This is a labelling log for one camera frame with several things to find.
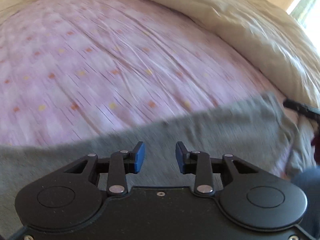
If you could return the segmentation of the grey speckled pants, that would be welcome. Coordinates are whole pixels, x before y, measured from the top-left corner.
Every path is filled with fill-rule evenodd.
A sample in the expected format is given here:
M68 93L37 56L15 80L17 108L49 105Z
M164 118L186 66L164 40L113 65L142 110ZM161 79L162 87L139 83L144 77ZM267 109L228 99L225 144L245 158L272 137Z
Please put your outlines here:
M1 146L1 234L21 227L14 199L25 185L89 153L108 157L129 150L139 141L146 145L141 172L129 185L191 185L191 176L178 172L175 145L213 157L234 154L264 170L292 177L312 167L311 139L315 123L283 109L273 93L263 93L221 107L136 126L84 141L48 147Z

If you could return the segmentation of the cream duvet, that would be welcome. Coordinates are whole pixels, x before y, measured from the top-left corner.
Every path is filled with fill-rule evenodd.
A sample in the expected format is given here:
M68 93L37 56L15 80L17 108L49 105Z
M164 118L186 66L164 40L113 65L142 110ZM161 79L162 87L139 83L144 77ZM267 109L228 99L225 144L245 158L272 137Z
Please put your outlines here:
M285 96L319 106L319 53L267 0L151 0L190 17L257 67Z

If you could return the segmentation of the pink patterned bed sheet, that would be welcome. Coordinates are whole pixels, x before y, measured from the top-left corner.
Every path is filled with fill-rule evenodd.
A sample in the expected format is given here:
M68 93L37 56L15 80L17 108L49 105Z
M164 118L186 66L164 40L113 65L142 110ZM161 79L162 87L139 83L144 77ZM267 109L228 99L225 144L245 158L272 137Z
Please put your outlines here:
M238 52L146 0L39 0L1 24L1 143L49 146L265 91Z

